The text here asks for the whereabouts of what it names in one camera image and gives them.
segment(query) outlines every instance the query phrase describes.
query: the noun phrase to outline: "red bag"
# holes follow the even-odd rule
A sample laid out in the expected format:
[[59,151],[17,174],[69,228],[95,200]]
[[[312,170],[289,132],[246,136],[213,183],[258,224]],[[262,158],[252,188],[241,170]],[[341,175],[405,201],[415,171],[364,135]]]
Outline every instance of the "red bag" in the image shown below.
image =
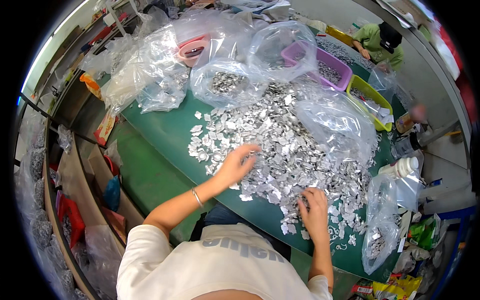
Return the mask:
[[85,223],[80,215],[78,210],[77,203],[65,197],[64,194],[60,196],[60,205],[59,205],[59,220],[62,222],[63,216],[67,214],[72,224],[72,234],[70,236],[70,249],[78,242],[78,240],[85,233]]

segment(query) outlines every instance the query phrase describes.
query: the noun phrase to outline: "white plastic bottle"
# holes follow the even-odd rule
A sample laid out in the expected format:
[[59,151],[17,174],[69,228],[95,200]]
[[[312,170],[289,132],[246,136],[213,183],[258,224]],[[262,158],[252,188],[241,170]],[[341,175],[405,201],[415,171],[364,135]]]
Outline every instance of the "white plastic bottle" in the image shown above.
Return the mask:
[[405,177],[413,170],[418,169],[419,160],[416,157],[405,157],[397,160],[390,165],[386,165],[378,169],[378,174],[384,173],[397,180],[399,178]]

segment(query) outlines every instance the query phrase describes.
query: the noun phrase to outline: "silver bangle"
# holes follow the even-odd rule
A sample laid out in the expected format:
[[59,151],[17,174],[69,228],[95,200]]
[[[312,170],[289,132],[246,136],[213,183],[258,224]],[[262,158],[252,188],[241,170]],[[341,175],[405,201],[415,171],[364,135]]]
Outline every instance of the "silver bangle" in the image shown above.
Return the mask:
[[195,196],[195,198],[197,198],[197,202],[198,202],[198,205],[203,208],[204,207],[204,204],[202,203],[202,201],[200,201],[200,199],[198,198],[198,195],[197,195],[197,192],[195,192],[195,189],[192,187],[192,194]]

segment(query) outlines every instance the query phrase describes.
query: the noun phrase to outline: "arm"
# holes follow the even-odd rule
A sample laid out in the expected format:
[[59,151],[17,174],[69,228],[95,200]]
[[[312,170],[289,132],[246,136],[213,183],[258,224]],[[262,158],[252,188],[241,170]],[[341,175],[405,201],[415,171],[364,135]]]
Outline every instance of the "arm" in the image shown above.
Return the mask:
[[371,25],[372,24],[366,24],[362,26],[357,32],[355,32],[352,36],[352,44],[353,46],[360,52],[360,54],[367,60],[370,59],[370,53],[368,53],[368,50],[363,48],[362,46],[362,41],[365,39],[368,39],[372,36],[372,30],[371,30]]
[[[243,164],[241,163],[243,158],[248,156],[251,151],[261,151],[261,148],[250,144],[238,147],[227,156],[215,176],[195,187],[195,192],[202,203],[219,195],[233,183],[240,181],[252,169],[255,156],[250,157]],[[188,190],[157,206],[149,213],[144,224],[158,227],[168,237],[170,231],[195,211],[198,206],[195,195]]]
[[299,209],[305,227],[315,246],[313,250],[312,266],[308,280],[317,275],[323,275],[328,280],[328,291],[333,290],[333,266],[330,255],[330,235],[328,234],[327,199],[323,191],[307,188],[302,195],[307,198],[310,211],[299,200]]
[[364,49],[359,41],[353,40],[352,44],[357,50],[360,52],[360,54],[367,60],[370,60],[370,53],[368,53],[367,49]]

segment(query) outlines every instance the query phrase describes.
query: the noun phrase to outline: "green t-shirt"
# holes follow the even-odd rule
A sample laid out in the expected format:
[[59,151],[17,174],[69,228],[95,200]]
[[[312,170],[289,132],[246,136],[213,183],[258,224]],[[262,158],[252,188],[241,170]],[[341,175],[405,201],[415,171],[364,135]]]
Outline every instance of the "green t-shirt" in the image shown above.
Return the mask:
[[380,46],[380,28],[378,24],[366,24],[353,34],[352,38],[359,41],[362,47],[368,50],[370,57],[376,64],[388,59],[392,68],[397,71],[400,69],[400,64],[403,61],[403,49],[402,46],[394,48],[393,54],[390,54],[382,46]]

